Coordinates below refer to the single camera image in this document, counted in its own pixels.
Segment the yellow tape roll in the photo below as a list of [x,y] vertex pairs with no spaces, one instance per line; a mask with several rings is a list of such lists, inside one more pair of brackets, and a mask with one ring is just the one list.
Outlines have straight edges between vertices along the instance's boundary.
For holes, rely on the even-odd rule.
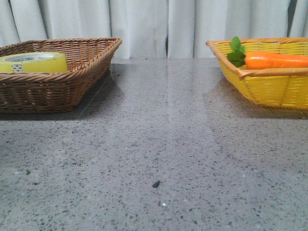
[[3,73],[63,73],[68,71],[66,55],[60,52],[28,52],[0,58]]

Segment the small black debris chip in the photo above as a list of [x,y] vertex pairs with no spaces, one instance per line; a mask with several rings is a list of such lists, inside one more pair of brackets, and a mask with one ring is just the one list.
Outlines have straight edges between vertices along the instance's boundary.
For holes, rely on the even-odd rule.
[[152,185],[152,187],[153,187],[153,188],[157,188],[157,187],[160,185],[160,182],[161,182],[161,181],[159,181],[159,180],[156,181],[156,182]]

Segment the brown wicker basket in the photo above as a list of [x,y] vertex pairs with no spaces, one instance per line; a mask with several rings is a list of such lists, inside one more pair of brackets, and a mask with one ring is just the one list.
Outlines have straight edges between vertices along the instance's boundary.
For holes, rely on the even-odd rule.
[[63,38],[20,42],[1,47],[1,56],[34,51],[66,55],[65,73],[1,73],[1,113],[71,111],[107,72],[121,38]]

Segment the white curtain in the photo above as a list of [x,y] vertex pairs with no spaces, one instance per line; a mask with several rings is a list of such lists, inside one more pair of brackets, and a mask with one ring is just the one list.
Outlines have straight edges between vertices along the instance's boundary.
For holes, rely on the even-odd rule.
[[306,37],[305,0],[3,0],[0,44],[118,37],[117,58],[207,58],[208,40]]

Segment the orange toy carrot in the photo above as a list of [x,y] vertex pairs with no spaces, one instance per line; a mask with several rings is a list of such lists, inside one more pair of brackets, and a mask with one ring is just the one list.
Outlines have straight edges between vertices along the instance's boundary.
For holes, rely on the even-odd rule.
[[229,43],[231,52],[227,59],[235,67],[246,66],[247,69],[269,69],[269,68],[307,68],[308,58],[301,55],[280,54],[269,51],[245,52],[238,36],[232,38]]

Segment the yellow woven basket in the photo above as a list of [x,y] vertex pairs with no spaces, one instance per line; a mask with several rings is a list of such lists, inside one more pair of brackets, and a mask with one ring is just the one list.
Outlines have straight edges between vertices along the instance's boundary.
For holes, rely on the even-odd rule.
[[[307,68],[276,68],[247,70],[235,67],[226,55],[231,52],[230,40],[209,40],[206,45],[218,60],[226,79],[247,99],[269,107],[308,108]],[[308,54],[308,39],[245,38],[245,51],[271,51],[282,54]]]

